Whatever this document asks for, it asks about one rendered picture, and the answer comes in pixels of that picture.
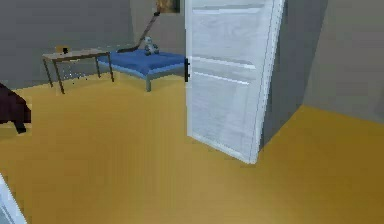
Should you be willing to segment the grey teddy bear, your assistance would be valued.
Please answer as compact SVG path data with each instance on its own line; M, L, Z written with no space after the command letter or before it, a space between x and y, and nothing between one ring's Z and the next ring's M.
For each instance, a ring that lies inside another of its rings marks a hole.
M146 56L159 53L158 46L153 43L152 38L150 36L146 36L144 38L144 42L145 42L144 49L145 49L145 55Z

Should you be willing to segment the framed wall picture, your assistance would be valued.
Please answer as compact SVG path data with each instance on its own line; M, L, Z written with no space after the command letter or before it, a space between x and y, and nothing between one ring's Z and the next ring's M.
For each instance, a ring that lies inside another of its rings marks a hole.
M179 13L180 0L156 0L156 7L160 13Z

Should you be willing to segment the blue bed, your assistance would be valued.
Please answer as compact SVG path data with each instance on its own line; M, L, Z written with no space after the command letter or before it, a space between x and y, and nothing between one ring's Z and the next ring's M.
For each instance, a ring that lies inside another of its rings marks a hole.
M112 69L136 76L146 83L146 91L151 91L151 81L168 76L169 71L183 69L184 59L181 54L161 51L159 54L145 55L143 49L126 53L111 53ZM98 58L100 65L108 66L106 56Z

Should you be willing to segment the brown baseball bat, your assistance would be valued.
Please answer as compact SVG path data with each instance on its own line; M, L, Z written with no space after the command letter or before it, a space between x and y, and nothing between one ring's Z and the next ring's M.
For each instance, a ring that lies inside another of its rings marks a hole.
M153 16L151 18L151 20L149 21L148 25L146 26L145 30L143 31L142 35L140 36L140 39L138 40L137 44L133 47L130 47L130 48L121 48L121 49L118 49L116 52L117 53L125 53L125 52L133 52L133 51L136 51L141 43L143 42L145 36L148 34L149 30L151 29L153 23L156 21L156 19L159 17L159 15L161 14L160 11L156 11L153 13Z

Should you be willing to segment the brown wooden table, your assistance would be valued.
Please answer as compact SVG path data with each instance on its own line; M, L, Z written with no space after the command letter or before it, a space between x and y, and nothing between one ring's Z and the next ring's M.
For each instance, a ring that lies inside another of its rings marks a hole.
M103 51L103 50L99 50L99 49L83 49L83 50L71 51L68 53L55 52L55 53L43 54L42 55L42 61L43 61L43 64L44 64L44 67L46 70L46 74L47 74L50 86L53 86L53 82L52 82L52 78L50 75L50 71L48 69L47 62L48 61L52 62L54 69L55 69L56 76L57 76L57 80L59 82L61 93L64 94L65 93L64 86L63 86L61 77L59 75L59 70L58 70L57 64L59 62L67 62L67 61L71 61L71 60L94 58L95 63L96 63L96 70L98 73L98 77L101 77L101 73L100 73L100 69L99 69L99 62L98 62L98 58L101 56L107 57L110 77L111 77L111 80L114 80L114 74L112 71L112 64L111 64L111 53L109 51Z

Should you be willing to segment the white furniture corner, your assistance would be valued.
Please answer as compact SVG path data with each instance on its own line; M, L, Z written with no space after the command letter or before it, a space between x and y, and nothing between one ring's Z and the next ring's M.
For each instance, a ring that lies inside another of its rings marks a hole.
M1 173L0 224L28 224Z

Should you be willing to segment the white panelled room door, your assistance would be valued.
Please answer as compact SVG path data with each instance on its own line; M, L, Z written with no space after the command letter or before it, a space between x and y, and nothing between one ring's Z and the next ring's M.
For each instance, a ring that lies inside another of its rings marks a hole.
M286 0L185 0L187 135L257 161Z

